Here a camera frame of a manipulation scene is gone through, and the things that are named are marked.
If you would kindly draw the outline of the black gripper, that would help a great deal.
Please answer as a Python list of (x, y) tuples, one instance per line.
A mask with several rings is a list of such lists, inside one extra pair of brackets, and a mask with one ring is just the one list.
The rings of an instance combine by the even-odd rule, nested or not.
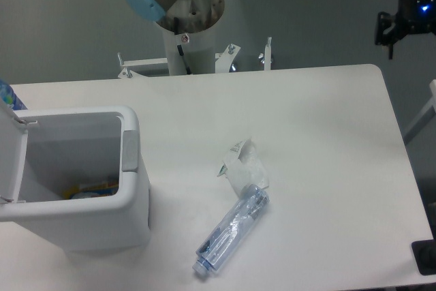
[(377, 14), (374, 42), (388, 47), (388, 58), (393, 59), (394, 44), (406, 35), (435, 34), (435, 0), (399, 0), (398, 12)]

